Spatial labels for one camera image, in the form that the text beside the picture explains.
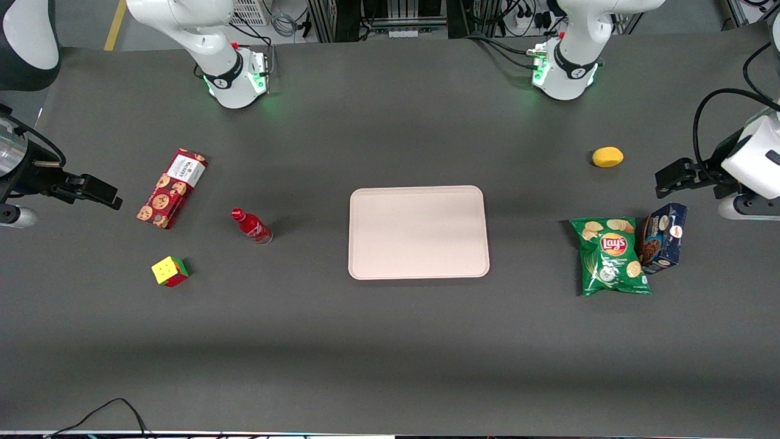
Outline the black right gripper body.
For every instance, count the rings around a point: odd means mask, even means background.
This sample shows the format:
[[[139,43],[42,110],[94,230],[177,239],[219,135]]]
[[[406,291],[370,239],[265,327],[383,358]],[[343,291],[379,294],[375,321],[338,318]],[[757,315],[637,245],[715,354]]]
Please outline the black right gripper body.
[[[40,167],[22,162],[3,177],[3,197],[51,196],[52,186],[74,186],[78,175],[61,167]]]

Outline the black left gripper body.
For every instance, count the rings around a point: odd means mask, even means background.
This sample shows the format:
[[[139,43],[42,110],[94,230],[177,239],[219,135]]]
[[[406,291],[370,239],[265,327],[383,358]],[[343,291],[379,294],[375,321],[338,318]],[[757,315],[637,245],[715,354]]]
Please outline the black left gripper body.
[[[743,184],[738,183],[735,177],[730,175],[723,167],[725,159],[740,148],[740,137],[742,131],[736,131],[714,148],[712,156],[709,159],[702,161],[700,164],[700,173],[703,173],[705,177],[702,180],[707,185],[714,186],[714,197],[725,198],[730,195],[740,196],[745,194],[745,187]]]

